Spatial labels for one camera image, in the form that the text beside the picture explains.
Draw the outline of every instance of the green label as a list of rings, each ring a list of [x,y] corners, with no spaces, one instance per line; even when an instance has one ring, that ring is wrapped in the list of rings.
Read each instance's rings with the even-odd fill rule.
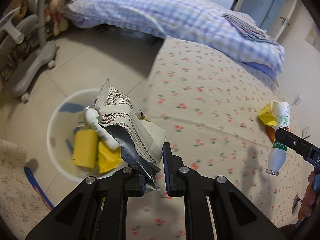
[[[274,141],[272,147],[287,151],[287,146],[284,145],[283,143],[278,142],[277,140]]]
[[[289,126],[289,116],[287,114],[281,115],[277,118],[277,127],[283,128]]]

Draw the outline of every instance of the wall socket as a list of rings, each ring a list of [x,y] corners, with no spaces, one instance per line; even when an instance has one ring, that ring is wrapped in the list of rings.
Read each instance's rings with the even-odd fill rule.
[[[306,127],[305,129],[302,130],[302,139],[306,139],[306,138],[308,138],[310,136],[311,136],[310,128],[308,126],[308,127]]]

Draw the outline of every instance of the bottle cap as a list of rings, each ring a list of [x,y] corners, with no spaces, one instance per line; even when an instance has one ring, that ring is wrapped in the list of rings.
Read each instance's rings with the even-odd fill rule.
[[[270,169],[266,169],[266,173],[271,174],[271,175],[275,175],[275,176],[279,175],[279,171],[273,171]]]

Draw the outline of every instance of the white wall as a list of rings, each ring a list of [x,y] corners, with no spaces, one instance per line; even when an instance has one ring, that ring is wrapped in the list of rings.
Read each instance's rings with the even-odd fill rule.
[[[320,147],[320,52],[305,41],[313,20],[301,1],[298,1],[289,23],[278,39],[285,53],[284,71],[277,80],[289,104],[294,102],[296,95],[302,96],[302,103],[292,109],[300,130],[310,126],[311,137],[307,141]],[[304,162],[303,196],[312,170],[312,165]]]

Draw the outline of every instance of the human hand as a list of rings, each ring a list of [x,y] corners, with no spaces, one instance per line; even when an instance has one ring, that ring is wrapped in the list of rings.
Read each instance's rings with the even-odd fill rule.
[[[311,174],[308,177],[308,181],[310,184],[307,187],[306,195],[302,200],[302,204],[298,213],[298,219],[300,221],[303,221],[305,217],[309,217],[311,215],[312,209],[311,206],[316,201],[316,204],[320,202],[320,196],[317,198],[316,193],[312,189],[312,183],[315,179],[315,171],[311,172]]]

